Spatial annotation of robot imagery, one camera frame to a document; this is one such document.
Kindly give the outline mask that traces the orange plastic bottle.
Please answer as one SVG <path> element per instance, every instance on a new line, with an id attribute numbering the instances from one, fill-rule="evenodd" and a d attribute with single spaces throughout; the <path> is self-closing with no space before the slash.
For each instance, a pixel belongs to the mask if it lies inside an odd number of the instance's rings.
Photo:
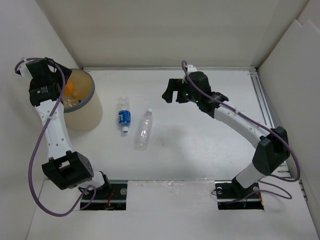
<path id="1" fill-rule="evenodd" d="M 75 99 L 78 96 L 78 91 L 75 87 L 75 84 L 71 80 L 68 80 L 65 85 L 64 95 L 69 96 L 73 99 Z"/>

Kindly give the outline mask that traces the clear unlabelled plastic bottle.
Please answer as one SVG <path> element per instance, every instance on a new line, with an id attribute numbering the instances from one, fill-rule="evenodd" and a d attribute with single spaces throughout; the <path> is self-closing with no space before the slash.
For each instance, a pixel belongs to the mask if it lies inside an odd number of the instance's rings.
<path id="1" fill-rule="evenodd" d="M 135 148 L 137 150 L 146 150 L 148 148 L 148 143 L 153 126 L 153 119 L 153 110 L 151 108 L 148 108 L 143 115 L 138 129 L 138 135 L 135 140 Z"/>

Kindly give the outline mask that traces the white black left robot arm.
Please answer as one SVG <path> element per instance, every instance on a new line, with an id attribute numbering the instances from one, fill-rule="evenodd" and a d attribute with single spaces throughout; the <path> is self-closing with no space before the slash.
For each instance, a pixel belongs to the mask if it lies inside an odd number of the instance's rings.
<path id="1" fill-rule="evenodd" d="M 50 58 L 28 58 L 29 100 L 41 118 L 47 158 L 41 168 L 60 190 L 72 189 L 94 178 L 87 157 L 76 151 L 68 129 L 87 132 L 102 120 L 103 108 L 89 73 L 67 68 Z"/>

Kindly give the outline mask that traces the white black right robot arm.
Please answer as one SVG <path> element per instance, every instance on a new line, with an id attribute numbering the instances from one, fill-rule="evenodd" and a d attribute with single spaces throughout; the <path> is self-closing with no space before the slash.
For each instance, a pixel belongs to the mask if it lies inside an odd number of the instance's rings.
<path id="1" fill-rule="evenodd" d="M 211 90 L 208 77 L 202 71 L 191 72 L 188 77 L 190 81 L 186 77 L 169 79 L 162 98 L 171 103 L 173 93 L 176 92 L 177 103 L 195 103 L 200 111 L 226 124 L 254 147 L 251 163 L 237 174 L 227 187 L 234 198 L 243 198 L 255 183 L 271 175 L 289 158 L 290 152 L 286 147 L 287 132 L 280 126 L 268 128 L 246 120 L 225 95 Z"/>

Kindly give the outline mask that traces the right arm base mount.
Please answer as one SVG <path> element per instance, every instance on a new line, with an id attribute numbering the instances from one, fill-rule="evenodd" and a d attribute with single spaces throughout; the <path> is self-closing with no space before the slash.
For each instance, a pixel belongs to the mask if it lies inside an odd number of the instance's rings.
<path id="1" fill-rule="evenodd" d="M 243 188 L 231 180 L 217 180 L 211 192 L 219 210 L 264 210 L 259 184 Z"/>

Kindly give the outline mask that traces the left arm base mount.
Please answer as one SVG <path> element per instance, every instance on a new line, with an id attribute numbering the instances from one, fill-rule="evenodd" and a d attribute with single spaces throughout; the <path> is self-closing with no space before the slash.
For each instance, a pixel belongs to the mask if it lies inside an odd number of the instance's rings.
<path id="1" fill-rule="evenodd" d="M 93 196 L 93 190 L 84 195 L 80 201 L 82 211 L 125 211 L 127 207 L 128 182 L 122 180 L 111 180 L 110 185 L 103 184 L 96 190 L 96 195 L 92 202 L 89 203 Z"/>

